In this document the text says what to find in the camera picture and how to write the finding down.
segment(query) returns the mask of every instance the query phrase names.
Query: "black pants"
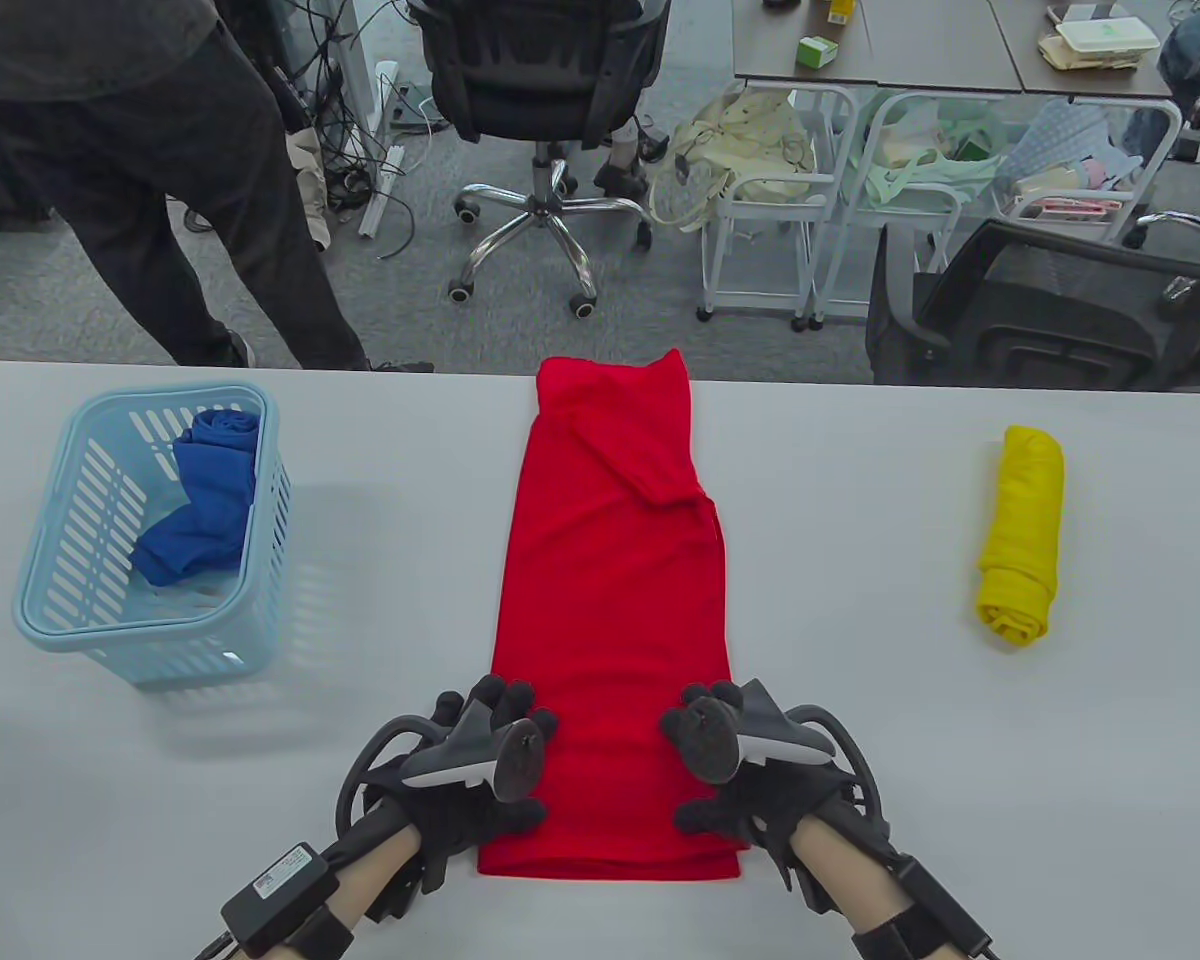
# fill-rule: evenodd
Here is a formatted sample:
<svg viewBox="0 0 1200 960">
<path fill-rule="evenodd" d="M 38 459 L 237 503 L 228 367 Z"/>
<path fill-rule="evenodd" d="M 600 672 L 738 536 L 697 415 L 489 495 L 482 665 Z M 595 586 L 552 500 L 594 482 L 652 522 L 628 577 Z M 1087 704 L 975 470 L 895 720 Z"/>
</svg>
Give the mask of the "black pants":
<svg viewBox="0 0 1200 960">
<path fill-rule="evenodd" d="M 184 365 L 230 364 L 166 193 L 217 230 L 304 367 L 364 370 L 304 217 L 271 91 L 221 26 L 181 67 L 94 100 L 0 101 L 0 143 L 125 308 Z"/>
</svg>

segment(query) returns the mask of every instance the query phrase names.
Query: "desk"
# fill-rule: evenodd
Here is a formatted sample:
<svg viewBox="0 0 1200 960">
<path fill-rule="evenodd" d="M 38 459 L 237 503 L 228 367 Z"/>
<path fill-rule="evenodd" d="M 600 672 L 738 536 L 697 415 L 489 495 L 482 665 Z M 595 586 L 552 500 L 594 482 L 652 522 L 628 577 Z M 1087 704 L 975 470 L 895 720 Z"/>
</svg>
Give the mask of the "desk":
<svg viewBox="0 0 1200 960">
<path fill-rule="evenodd" d="M 532 380 L 251 371 L 294 481 L 294 644 L 256 684 L 143 696 L 32 648 L 10 594 L 53 444 L 100 390 L 203 371 L 0 364 L 0 960 L 190 960 L 367 736 L 490 662 Z M 736 676 L 833 709 L 894 838 L 1004 958 L 1200 956 L 1200 396 L 695 384 Z M 1068 456 L 1052 634 L 974 622 L 1007 424 Z M 856 956 L 740 883 L 476 878 L 349 956 Z"/>
<path fill-rule="evenodd" d="M 827 23 L 827 10 L 821 0 L 782 12 L 760 0 L 734 0 L 733 74 L 769 82 L 1021 91 L 988 0 L 859 0 L 847 26 Z M 827 68 L 796 62 L 800 37 L 815 35 L 841 44 Z"/>
<path fill-rule="evenodd" d="M 1166 83 L 1156 68 L 1156 55 L 1145 58 L 1136 70 L 1054 70 L 1040 55 L 1040 37 L 1054 31 L 1044 16 L 1052 0 L 986 0 L 996 14 L 1010 53 L 1013 67 L 1028 94 L 1088 96 L 1099 100 L 1170 100 Z M 1148 26 L 1154 19 L 1144 17 Z"/>
</svg>

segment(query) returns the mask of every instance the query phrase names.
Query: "hand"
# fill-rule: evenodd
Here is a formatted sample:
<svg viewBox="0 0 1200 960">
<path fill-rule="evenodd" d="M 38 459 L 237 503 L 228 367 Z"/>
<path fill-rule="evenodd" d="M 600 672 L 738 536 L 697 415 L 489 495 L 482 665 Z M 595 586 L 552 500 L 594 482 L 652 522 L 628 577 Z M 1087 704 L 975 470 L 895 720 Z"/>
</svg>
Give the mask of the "hand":
<svg viewBox="0 0 1200 960">
<path fill-rule="evenodd" d="M 492 730 L 529 718 L 542 732 L 542 739 L 550 740 L 556 734 L 556 714 L 533 710 L 533 686 L 523 682 L 508 685 L 503 678 L 494 676 L 482 678 L 467 698 L 454 690 L 440 694 L 431 722 L 451 728 L 476 701 L 492 710 Z M 427 744 L 418 745 L 420 749 L 424 746 Z M 364 774 L 362 804 L 370 810 L 385 799 L 395 800 L 422 836 L 422 858 L 427 862 L 443 862 L 508 833 L 532 832 L 546 820 L 546 808 L 540 800 L 502 803 L 496 799 L 488 782 L 475 787 L 463 782 L 421 788 L 407 786 L 400 780 L 400 766 L 408 756 L 395 756 Z"/>
<path fill-rule="evenodd" d="M 684 704 L 702 696 L 713 696 L 728 707 L 742 709 L 742 690 L 728 682 L 720 682 L 710 690 L 702 685 L 689 686 L 683 695 Z M 692 722 L 688 710 L 673 709 L 662 718 L 661 730 L 677 749 L 682 749 L 682 740 L 692 732 Z M 798 764 L 773 758 L 763 764 L 743 762 L 732 780 L 709 800 L 689 800 L 677 809 L 676 827 L 684 833 L 718 833 L 728 840 L 764 847 L 778 864 L 788 890 L 790 872 L 796 869 L 806 901 L 812 910 L 824 913 L 836 905 L 797 860 L 791 836 L 802 818 L 828 812 L 830 806 L 836 806 L 834 820 L 844 809 L 857 815 L 852 809 L 856 782 L 852 774 L 834 763 Z M 842 803 L 830 804 L 833 800 Z"/>
</svg>

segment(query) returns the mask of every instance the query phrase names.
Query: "red cloth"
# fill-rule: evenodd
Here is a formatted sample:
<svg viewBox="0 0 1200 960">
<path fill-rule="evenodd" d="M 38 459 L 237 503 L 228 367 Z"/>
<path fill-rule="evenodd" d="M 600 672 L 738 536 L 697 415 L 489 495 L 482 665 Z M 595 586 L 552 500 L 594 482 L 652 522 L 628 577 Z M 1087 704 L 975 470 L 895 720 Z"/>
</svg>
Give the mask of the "red cloth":
<svg viewBox="0 0 1200 960">
<path fill-rule="evenodd" d="M 494 672 L 560 718 L 532 836 L 480 851 L 480 872 L 554 880 L 738 876 L 736 847 L 683 836 L 676 806 L 709 796 L 660 733 L 691 682 L 730 676 L 724 536 L 690 456 L 673 350 L 647 367 L 553 358 L 506 552 Z"/>
</svg>

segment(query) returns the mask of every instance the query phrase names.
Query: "black mesh chair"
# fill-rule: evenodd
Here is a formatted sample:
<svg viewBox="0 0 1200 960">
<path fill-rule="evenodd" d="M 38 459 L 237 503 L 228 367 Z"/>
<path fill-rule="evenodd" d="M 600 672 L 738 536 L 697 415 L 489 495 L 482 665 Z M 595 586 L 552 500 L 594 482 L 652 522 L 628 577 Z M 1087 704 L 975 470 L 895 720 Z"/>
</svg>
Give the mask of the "black mesh chair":
<svg viewBox="0 0 1200 960">
<path fill-rule="evenodd" d="M 569 301 L 577 317 L 596 302 L 592 263 L 565 218 L 628 212 L 640 218 L 637 246 L 649 248 L 652 222 L 641 205 L 622 198 L 571 200 L 577 180 L 551 143 L 596 148 L 636 112 L 641 90 L 658 76 L 670 0 L 408 0 L 422 28 L 436 109 L 463 140 L 482 134 L 536 143 L 532 193 L 473 182 L 454 202 L 475 223 L 480 202 L 517 211 L 476 244 L 449 296 L 463 302 L 490 253 L 530 227 L 548 230 L 568 256 L 582 292 Z"/>
<path fill-rule="evenodd" d="M 908 233 L 876 248 L 876 383 L 1200 390 L 1200 264 L 989 220 L 923 274 Z"/>
</svg>

